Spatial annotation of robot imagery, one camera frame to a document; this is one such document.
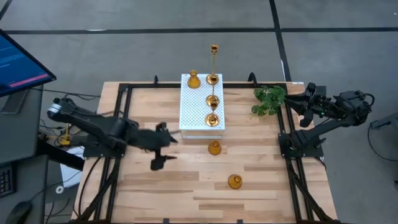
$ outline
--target wooden table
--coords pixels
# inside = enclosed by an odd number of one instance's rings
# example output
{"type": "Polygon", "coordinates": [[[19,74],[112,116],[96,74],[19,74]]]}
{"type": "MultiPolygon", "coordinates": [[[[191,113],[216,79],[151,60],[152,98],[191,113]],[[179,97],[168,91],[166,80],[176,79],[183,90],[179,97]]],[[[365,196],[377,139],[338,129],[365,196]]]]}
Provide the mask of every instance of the wooden table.
{"type": "MultiPolygon", "coordinates": [[[[104,83],[99,113],[114,109],[119,84],[104,83]]],[[[287,83],[287,87],[289,94],[305,89],[303,83],[287,83]]],[[[167,161],[164,169],[152,172],[150,160],[154,154],[128,147],[121,160],[112,222],[160,223],[169,218],[178,223],[236,223],[237,219],[245,223],[295,223],[285,160],[277,141],[278,119],[276,115],[253,116],[251,106],[257,103],[253,89],[224,89],[226,131],[220,155],[208,153],[210,140],[187,141],[176,134],[179,144],[163,149],[162,153],[178,159],[167,161]],[[231,174],[243,177],[239,190],[228,187],[231,174]]],[[[170,130],[177,130],[179,109],[179,88],[133,89],[129,119],[150,129],[166,121],[170,130]]],[[[285,108],[282,111],[285,128],[289,130],[285,108]]],[[[299,128],[301,118],[294,111],[293,117],[299,128]]],[[[85,162],[81,183],[95,160],[85,162]]],[[[98,192],[103,161],[96,165],[87,183],[82,210],[98,192]]],[[[303,158],[303,163],[309,191],[326,214],[336,218],[325,168],[312,158],[303,158]]],[[[302,196],[298,194],[305,218],[302,196]]],[[[102,218],[107,202],[108,194],[103,200],[102,218]]]]}

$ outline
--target perforated white box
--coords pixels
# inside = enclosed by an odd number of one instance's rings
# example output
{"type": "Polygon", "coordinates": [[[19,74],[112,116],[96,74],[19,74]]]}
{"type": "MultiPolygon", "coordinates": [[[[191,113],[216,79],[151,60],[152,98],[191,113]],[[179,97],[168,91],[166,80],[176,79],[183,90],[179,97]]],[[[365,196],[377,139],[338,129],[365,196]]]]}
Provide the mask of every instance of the perforated white box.
{"type": "Polygon", "coordinates": [[[218,83],[215,85],[214,94],[220,103],[215,109],[219,123],[215,127],[206,124],[205,118],[212,112],[206,104],[207,96],[213,92],[213,87],[206,82],[208,74],[198,74],[200,79],[199,88],[189,88],[189,74],[181,76],[181,99],[180,99],[180,130],[184,139],[221,139],[225,130],[224,120],[224,94],[223,75],[218,75],[218,83]]]}

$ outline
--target monitor screen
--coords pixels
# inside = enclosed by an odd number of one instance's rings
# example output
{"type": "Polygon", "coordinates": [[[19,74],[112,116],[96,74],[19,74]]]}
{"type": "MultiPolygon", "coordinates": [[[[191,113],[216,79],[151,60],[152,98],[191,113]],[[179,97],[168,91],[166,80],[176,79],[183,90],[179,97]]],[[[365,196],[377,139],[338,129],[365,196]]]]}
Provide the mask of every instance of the monitor screen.
{"type": "Polygon", "coordinates": [[[54,79],[55,76],[40,62],[4,32],[0,32],[0,96],[41,85],[54,79]]]}

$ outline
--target keyboard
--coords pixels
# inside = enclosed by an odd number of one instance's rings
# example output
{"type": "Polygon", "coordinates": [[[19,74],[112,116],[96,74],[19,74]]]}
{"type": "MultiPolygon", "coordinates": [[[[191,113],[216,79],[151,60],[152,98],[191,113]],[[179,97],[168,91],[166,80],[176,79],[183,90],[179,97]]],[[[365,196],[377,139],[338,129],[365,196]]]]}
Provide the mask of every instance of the keyboard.
{"type": "Polygon", "coordinates": [[[0,198],[16,191],[15,170],[11,163],[0,164],[0,198]]]}

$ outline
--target artificial plant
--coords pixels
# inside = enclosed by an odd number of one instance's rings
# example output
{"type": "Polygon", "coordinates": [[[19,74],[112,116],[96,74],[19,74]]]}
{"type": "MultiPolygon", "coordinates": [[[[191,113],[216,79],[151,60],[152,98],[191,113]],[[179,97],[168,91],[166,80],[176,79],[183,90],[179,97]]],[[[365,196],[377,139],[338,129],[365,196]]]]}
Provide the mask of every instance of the artificial plant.
{"type": "Polygon", "coordinates": [[[254,89],[254,96],[261,102],[261,105],[254,105],[251,112],[258,116],[265,114],[273,115],[278,113],[280,105],[284,104],[286,91],[280,86],[262,87],[254,89]]]}

